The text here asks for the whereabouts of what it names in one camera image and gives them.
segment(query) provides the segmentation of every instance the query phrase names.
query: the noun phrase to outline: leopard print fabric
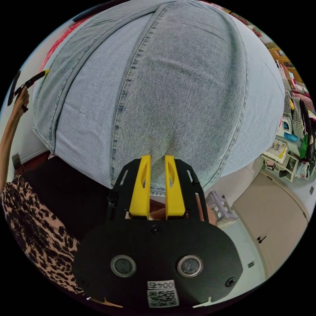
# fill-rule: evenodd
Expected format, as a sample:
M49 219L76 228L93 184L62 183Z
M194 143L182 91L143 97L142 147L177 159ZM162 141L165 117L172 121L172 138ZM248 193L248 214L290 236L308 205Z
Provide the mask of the leopard print fabric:
M6 221L27 257L52 282L83 294L71 273L79 242L41 204L30 184L17 175L12 182L5 184L0 196Z

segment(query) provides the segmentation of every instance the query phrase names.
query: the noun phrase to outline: hand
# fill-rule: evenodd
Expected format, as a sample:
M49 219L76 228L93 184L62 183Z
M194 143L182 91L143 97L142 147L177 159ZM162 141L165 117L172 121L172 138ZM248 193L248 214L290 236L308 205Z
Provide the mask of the hand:
M26 107L29 104L29 97L27 87L24 87L19 96L16 98L13 106L12 115L15 118L20 118L24 114L23 106Z
M204 221L200 198L199 198L198 195L196 197L197 197L197 206L198 206L198 212L200 214L200 219L201 219L201 221ZM217 225L217 221L216 221L215 213L210 209L210 207L207 204L206 204L206 208L207 208L207 214L208 214L208 221L209 221L209 223L214 225L214 226L216 226ZM152 220L164 220L164 219L166 219L166 209L165 208L161 208L158 211L151 212L149 217Z

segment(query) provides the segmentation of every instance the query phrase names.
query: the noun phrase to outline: white door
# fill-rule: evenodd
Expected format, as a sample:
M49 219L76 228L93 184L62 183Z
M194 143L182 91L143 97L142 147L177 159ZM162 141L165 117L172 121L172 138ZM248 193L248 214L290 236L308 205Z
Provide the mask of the white door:
M287 260L307 228L302 209L261 172L234 207L256 241L271 276Z

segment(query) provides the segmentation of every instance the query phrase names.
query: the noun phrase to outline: screw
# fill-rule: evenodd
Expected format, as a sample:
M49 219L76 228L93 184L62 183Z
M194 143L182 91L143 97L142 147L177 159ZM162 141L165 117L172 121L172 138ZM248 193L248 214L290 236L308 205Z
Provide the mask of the screw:
M86 279L84 279L84 278L81 278L81 279L80 279L80 282L81 282L81 284L82 284L83 286L85 286L85 287L89 286L89 282L88 282Z
M235 282L236 282L235 278L234 278L234 277L231 277L230 279L228 279L228 280L226 281L225 286L226 286L226 287L231 287L231 286L233 286L233 285L235 284Z
M160 226L154 225L154 226L151 228L150 231L151 231L152 234L157 235L157 234L159 234L159 233L162 232L162 229L161 229Z

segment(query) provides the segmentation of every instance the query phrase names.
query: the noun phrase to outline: light blue denim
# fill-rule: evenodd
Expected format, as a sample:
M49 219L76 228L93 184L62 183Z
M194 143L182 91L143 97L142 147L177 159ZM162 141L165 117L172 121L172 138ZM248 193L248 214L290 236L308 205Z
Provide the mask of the light blue denim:
M195 0L132 0L89 20L54 57L34 131L107 187L151 154L151 194L165 195L168 154L207 191L272 144L283 101L273 58L241 22Z

